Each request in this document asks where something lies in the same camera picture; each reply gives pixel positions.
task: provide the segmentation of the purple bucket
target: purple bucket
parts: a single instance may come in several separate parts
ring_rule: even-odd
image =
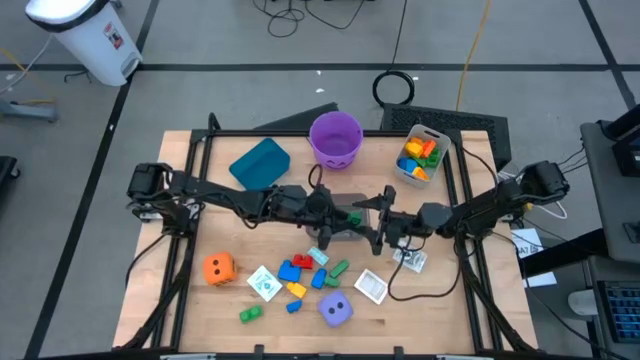
[[[353,162],[363,140],[358,120],[342,111],[320,115],[311,125],[309,135],[318,162],[336,170]]]

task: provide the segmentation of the gray floor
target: gray floor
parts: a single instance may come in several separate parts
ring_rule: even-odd
[[[136,38],[145,1],[124,1],[120,13]],[[284,1],[269,6],[282,6]],[[619,63],[640,63],[632,0],[589,1]],[[301,8],[301,2],[294,1]],[[344,23],[356,1],[312,1],[310,7]],[[0,5],[0,45],[23,62],[38,51],[46,33],[23,14],[23,1]],[[481,17],[483,2],[410,0],[398,51],[399,63],[463,63]],[[268,19],[250,1],[161,0],[143,55],[148,64],[384,63],[391,58],[401,3],[367,2],[353,26],[336,31],[308,17],[296,34],[275,39]],[[277,24],[274,31],[286,31]],[[606,64],[578,1],[494,0],[474,63]],[[0,64],[8,63],[0,56]],[[77,61],[55,41],[42,64]],[[10,72],[0,72],[0,86]],[[135,164],[156,159],[162,133],[203,127],[217,114],[223,128],[257,125],[330,101],[366,128],[377,128],[382,111],[370,94],[378,71],[138,72],[90,207],[75,257],[41,352],[43,356],[106,350],[124,293],[139,224],[124,209]],[[415,105],[455,107],[460,73],[411,71]],[[117,88],[83,77],[62,82],[64,72],[36,73],[58,97],[60,121],[0,122],[0,154],[16,156],[23,177],[10,192],[0,217],[0,358],[24,355],[53,271],[76,213]],[[640,73],[624,74],[640,98]],[[401,100],[402,83],[385,80],[383,97]],[[29,81],[3,95],[7,100],[40,98]],[[470,72],[462,111],[509,118],[513,165],[561,160],[580,147],[583,122],[614,119],[625,104],[609,71]],[[565,237],[600,226],[588,171],[568,175],[572,190],[563,201],[569,219],[534,210],[531,220]],[[584,322],[566,308],[566,295],[584,286],[582,269],[557,273],[559,284],[537,289],[576,329]],[[589,355],[588,346],[562,328],[530,299],[540,346],[550,352]]]

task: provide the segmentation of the white paper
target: white paper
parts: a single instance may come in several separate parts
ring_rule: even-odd
[[[538,233],[536,232],[535,229],[511,230],[511,234],[512,234],[511,237],[513,238],[513,242],[515,242],[516,246],[518,247],[518,257],[520,259],[524,259],[529,255],[533,255],[539,251],[544,250],[542,247],[529,244],[518,237],[520,236],[536,245],[542,245],[542,243],[540,243],[540,238],[538,237]],[[556,281],[555,275],[553,275],[553,272],[532,276],[528,280],[529,280],[529,285],[531,285],[531,287],[555,285],[558,283]],[[524,287],[527,287],[527,282],[525,280],[522,280],[522,284],[524,285]]]

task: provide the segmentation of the red block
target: red block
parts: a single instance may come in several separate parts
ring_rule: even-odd
[[[299,266],[303,269],[313,269],[313,258],[311,255],[293,255],[293,266]]]

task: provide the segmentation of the blue block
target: blue block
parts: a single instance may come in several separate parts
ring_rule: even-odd
[[[315,275],[313,275],[313,280],[311,280],[311,286],[316,289],[322,289],[322,285],[324,285],[324,278],[327,277],[327,270],[318,269]]]
[[[289,314],[293,314],[294,312],[300,310],[302,307],[302,300],[294,301],[292,303],[287,304],[287,311]]]
[[[291,261],[285,260],[278,270],[278,278],[289,282],[299,282],[301,268],[291,265]]]

